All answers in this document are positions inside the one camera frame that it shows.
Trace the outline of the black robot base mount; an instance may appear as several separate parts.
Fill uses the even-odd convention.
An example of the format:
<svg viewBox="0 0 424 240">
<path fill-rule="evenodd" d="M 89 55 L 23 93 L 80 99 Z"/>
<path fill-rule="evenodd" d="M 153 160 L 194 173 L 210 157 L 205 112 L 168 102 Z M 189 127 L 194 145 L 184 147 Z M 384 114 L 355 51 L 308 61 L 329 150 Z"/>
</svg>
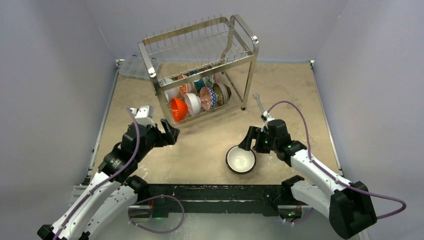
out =
<svg viewBox="0 0 424 240">
<path fill-rule="evenodd" d="M 170 213 L 287 215 L 286 206 L 298 201 L 291 187 L 304 180 L 295 175 L 280 184 L 177 184 L 147 183 L 138 176 L 127 181 L 135 199 L 130 205 L 148 210 L 154 218 Z"/>
</svg>

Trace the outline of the black tan geometric bowl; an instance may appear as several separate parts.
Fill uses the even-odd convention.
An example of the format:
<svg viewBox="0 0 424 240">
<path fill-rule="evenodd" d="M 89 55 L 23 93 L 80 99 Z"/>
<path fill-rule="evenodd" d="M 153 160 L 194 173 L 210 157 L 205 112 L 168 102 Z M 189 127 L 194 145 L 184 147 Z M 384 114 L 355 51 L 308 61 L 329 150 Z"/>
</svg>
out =
<svg viewBox="0 0 424 240">
<path fill-rule="evenodd" d="M 215 83 L 213 85 L 213 90 L 217 95 L 217 103 L 219 106 L 225 105 L 229 102 L 232 93 L 226 84 Z"/>
</svg>

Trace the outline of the solid orange bowl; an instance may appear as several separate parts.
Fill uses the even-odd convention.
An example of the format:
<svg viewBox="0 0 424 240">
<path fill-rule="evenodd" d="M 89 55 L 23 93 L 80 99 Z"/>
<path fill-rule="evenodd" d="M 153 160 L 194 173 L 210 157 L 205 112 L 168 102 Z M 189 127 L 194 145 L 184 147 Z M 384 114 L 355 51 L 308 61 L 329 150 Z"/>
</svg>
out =
<svg viewBox="0 0 424 240">
<path fill-rule="evenodd" d="M 180 122 L 186 117 L 188 113 L 188 106 L 183 100 L 180 98 L 172 98 L 170 101 L 170 106 L 173 119 L 176 122 Z"/>
</svg>

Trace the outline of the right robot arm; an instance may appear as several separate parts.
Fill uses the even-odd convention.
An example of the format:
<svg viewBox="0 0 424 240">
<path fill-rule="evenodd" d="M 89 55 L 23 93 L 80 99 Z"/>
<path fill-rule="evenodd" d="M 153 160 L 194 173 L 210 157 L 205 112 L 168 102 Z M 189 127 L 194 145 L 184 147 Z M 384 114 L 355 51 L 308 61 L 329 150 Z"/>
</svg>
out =
<svg viewBox="0 0 424 240">
<path fill-rule="evenodd" d="M 231 148 L 246 157 L 274 152 L 277 158 L 308 178 L 281 189 L 288 204 L 306 203 L 327 217 L 332 229 L 349 239 L 377 222 L 377 215 L 367 186 L 352 183 L 317 160 L 310 149 L 293 140 L 282 119 L 266 120 L 262 127 L 250 126 L 241 143 Z"/>
</svg>

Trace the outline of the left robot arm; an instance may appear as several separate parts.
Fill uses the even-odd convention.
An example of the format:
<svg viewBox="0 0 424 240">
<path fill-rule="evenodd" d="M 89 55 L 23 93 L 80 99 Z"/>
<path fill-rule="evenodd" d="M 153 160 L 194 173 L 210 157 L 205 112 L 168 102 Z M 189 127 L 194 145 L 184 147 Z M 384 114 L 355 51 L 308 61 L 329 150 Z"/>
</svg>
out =
<svg viewBox="0 0 424 240">
<path fill-rule="evenodd" d="M 133 173 L 153 149 L 177 142 L 180 130 L 161 119 L 164 131 L 150 117 L 134 117 L 100 164 L 90 183 L 54 223 L 37 231 L 42 240 L 93 240 L 121 211 L 149 199 L 148 184 Z"/>
</svg>

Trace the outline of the blue zigzag patterned bowl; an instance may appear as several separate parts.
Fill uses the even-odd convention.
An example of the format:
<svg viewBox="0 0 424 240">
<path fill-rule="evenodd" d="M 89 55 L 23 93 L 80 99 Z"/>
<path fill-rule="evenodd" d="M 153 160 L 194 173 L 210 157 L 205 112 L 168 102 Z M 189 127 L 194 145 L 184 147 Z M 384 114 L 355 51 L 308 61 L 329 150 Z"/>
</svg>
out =
<svg viewBox="0 0 424 240">
<path fill-rule="evenodd" d="M 217 103 L 217 95 L 210 87 L 202 87 L 199 92 L 199 99 L 204 111 L 208 112 L 213 109 Z"/>
</svg>

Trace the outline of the white bowl with dark rim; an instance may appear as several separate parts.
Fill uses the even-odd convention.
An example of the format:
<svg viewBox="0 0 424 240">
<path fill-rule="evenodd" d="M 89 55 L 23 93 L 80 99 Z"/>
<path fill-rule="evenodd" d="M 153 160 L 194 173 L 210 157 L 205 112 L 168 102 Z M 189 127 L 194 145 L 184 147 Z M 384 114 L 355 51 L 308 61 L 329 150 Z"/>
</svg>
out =
<svg viewBox="0 0 424 240">
<path fill-rule="evenodd" d="M 231 172 L 244 175 L 250 173 L 255 168 L 257 158 L 251 149 L 244 150 L 238 145 L 235 145 L 227 151 L 225 163 Z"/>
</svg>

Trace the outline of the stainless steel dish rack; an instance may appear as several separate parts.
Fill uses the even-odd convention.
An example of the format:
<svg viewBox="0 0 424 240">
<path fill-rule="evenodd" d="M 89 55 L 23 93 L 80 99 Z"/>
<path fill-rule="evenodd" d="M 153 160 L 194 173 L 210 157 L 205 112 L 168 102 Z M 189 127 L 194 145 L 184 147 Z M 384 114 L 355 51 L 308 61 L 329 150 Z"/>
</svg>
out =
<svg viewBox="0 0 424 240">
<path fill-rule="evenodd" d="M 234 14 L 227 18 L 219 16 L 200 22 L 188 23 L 171 30 L 147 36 L 138 43 L 140 55 L 158 98 L 163 116 L 175 127 L 194 124 L 233 109 L 245 110 L 257 58 L 259 38 L 243 20 Z M 190 75 L 190 71 L 199 73 Z M 223 72 L 222 83 L 230 87 L 231 97 L 227 104 L 217 105 L 209 111 L 203 109 L 197 115 L 187 114 L 175 121 L 171 103 L 165 97 L 169 90 L 186 83 Z M 178 80 L 179 75 L 187 78 Z M 173 83 L 162 85 L 169 78 Z"/>
</svg>

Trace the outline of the plain white bowl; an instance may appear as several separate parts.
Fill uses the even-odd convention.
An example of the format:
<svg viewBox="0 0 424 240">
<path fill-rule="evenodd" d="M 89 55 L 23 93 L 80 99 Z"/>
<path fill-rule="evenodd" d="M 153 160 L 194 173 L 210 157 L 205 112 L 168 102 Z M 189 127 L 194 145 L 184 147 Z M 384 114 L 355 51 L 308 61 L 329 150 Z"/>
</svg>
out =
<svg viewBox="0 0 424 240">
<path fill-rule="evenodd" d="M 201 101 L 200 98 L 194 93 L 187 93 L 184 95 L 184 101 L 188 108 L 188 113 L 191 116 L 195 116 L 200 113 Z"/>
</svg>

